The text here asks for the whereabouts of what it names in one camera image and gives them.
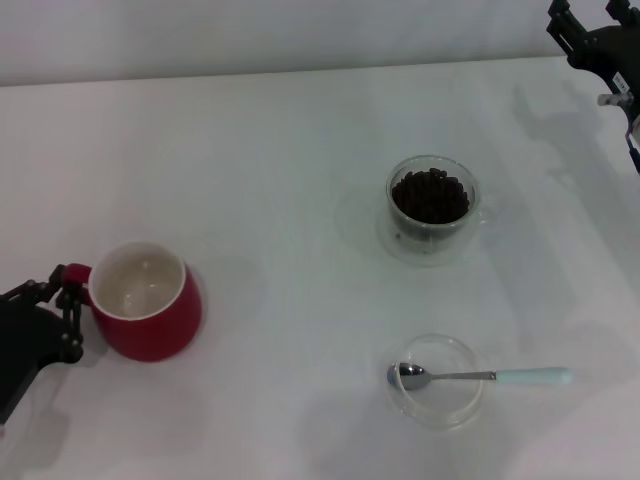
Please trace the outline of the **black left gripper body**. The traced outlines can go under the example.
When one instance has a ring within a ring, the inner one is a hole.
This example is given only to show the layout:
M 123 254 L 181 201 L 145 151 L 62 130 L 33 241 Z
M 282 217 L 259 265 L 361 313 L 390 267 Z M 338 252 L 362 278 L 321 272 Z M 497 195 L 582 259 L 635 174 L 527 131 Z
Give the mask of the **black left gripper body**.
M 5 425 L 39 371 L 61 361 L 68 327 L 34 305 L 1 304 L 1 424 Z

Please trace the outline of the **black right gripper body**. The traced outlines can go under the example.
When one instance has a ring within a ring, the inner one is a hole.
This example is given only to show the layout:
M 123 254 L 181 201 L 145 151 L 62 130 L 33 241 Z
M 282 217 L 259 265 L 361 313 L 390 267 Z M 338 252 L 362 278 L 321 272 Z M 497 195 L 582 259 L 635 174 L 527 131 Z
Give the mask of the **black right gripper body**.
M 614 94 L 630 93 L 627 115 L 639 114 L 639 27 L 608 26 L 590 31 L 568 56 L 568 63 L 601 78 Z

